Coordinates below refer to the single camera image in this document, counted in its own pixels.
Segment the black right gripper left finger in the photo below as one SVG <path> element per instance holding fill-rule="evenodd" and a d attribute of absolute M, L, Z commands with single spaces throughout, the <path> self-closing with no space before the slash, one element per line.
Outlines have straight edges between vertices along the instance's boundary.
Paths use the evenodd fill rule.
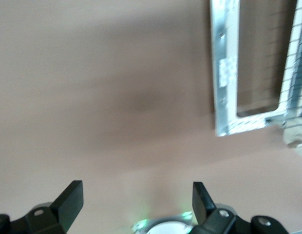
<path fill-rule="evenodd" d="M 72 181 L 53 201 L 36 205 L 11 220 L 0 214 L 0 234 L 66 234 L 83 207 L 83 182 Z"/>

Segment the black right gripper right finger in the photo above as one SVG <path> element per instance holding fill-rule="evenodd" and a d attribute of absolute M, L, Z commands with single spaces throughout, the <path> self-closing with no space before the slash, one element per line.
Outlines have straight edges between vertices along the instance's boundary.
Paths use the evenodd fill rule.
<path fill-rule="evenodd" d="M 256 215 L 247 222 L 225 208 L 217 208 L 202 182 L 194 182 L 192 208 L 198 224 L 191 234 L 287 234 L 276 219 Z"/>

